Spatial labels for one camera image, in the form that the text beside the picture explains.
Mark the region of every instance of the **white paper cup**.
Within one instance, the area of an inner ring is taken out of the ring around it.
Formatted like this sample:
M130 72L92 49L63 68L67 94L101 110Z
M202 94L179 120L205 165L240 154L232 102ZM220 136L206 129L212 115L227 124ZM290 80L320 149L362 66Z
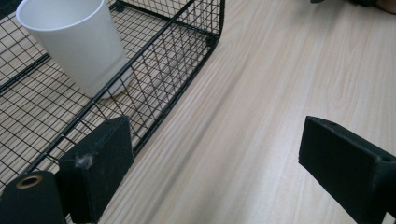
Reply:
M16 16L89 97L128 62L106 0L23 0ZM121 79L127 85L130 71ZM123 89L118 80L109 91Z

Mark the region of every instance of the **wood grain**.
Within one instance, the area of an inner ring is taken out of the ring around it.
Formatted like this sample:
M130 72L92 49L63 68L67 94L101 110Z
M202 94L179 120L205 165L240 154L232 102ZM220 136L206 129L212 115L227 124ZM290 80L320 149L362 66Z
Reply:
M354 223L298 164L307 115L396 154L396 16L227 0L209 62L101 223Z

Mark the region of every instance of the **black object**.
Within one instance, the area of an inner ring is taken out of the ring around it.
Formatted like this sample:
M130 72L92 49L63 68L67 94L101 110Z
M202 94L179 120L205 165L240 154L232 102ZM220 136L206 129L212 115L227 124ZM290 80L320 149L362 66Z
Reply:
M129 62L93 98L21 28L15 13L0 20L0 191L19 175L56 166L107 119L129 117L137 154L219 43L224 0L107 2ZM121 81L124 72L131 82ZM118 81L125 91L101 99Z
M299 163L356 222L396 217L396 158L349 130L307 117Z
M0 223L64 224L54 175L41 171L11 181L0 202Z
M60 160L60 171L33 172L6 186L0 223L98 222L134 162L129 120L105 121Z
M324 0L311 0L311 3L321 3ZM356 4L359 4L363 7L373 7L375 6L376 0L353 0Z
M0 20L17 10L22 0L0 0Z

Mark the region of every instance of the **metal grid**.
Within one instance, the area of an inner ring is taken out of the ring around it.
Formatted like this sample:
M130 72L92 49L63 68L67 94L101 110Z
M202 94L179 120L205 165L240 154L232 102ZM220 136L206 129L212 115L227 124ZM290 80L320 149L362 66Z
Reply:
M0 190L23 173L56 172L57 160L70 147L120 115L130 118L137 154L220 37L224 0L109 4L130 61L91 99L18 25L14 13L1 20ZM124 72L132 77L122 82L126 90L101 99Z

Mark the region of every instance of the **cup rim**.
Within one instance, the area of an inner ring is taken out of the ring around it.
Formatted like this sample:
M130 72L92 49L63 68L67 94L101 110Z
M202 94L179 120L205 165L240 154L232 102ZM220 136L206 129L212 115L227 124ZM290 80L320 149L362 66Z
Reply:
M61 31L61 30L65 30L65 29L67 29L67 28L69 28L69 27L73 27L73 26L79 25L79 24L83 23L84 21L87 21L89 18L93 17L93 15L95 15L95 14L100 10L100 8L103 6L103 4L105 3L105 0L100 0L101 2L100 2L100 4L99 4L99 6L96 8L96 10L94 10L90 15L88 15L87 17L85 17L85 18L84 18L83 20L81 20L81 21L77 21L77 22L71 23L71 24L69 24L69 25L61 26L61 27L58 27L58 28L40 29L40 28L35 28L35 27L30 26L30 25L27 25L25 22L23 22L23 21L21 20L21 10L23 9L23 7L24 7L27 3L31 2L31 1L35 1L35 0L22 0L22 2L21 2L21 3L18 5L18 7L17 7L17 11L16 11L16 13L15 13L15 16L16 16L18 22L19 22L23 27L25 27L25 28L27 28L27 29L29 29L29 30L38 31L38 32Z

